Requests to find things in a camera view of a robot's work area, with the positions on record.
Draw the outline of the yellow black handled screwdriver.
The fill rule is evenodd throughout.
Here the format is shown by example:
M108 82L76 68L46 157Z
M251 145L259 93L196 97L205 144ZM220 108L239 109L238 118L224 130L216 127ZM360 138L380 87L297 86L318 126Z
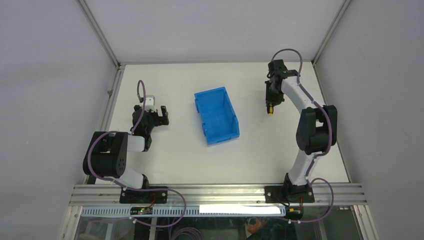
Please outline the yellow black handled screwdriver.
M272 116L274 114L274 106L273 106L273 104L272 103L268 103L266 105L266 107L267 107L267 114L269 116Z

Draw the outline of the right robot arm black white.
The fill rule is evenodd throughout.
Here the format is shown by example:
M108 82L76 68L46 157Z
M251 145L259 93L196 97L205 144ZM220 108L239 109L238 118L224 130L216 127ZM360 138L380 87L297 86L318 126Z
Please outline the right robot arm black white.
M282 59L271 60L265 81L267 113L272 115L285 98L289 98L299 112L295 134L299 151L280 192L287 202L294 203L302 195L311 195L310 175L314 164L336 143L338 110L334 105L321 105L314 99L302 85L299 70L289 70Z

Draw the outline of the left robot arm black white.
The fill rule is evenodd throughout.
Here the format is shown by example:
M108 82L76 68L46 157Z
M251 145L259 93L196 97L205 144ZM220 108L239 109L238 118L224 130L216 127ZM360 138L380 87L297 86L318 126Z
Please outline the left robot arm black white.
M152 144L153 129L169 125L169 113L164 105L160 110L155 107L142 109L141 105L135 105L132 123L131 132L94 132L82 168L86 175L131 190L134 200L145 203L151 196L149 180L145 174L127 166L127 153L147 152Z

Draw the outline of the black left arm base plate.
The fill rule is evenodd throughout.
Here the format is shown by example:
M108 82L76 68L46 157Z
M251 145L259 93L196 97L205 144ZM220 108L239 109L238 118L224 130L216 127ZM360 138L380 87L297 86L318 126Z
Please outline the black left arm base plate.
M150 187L147 191L121 190L120 204L166 204L168 188L166 186Z

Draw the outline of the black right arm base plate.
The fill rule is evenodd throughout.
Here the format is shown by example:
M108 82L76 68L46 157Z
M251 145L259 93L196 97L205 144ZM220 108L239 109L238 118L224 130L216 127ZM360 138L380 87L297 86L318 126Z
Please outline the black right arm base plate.
M314 203L315 197L313 189L308 185L288 186L288 185L268 185L264 187L265 202L300 204Z

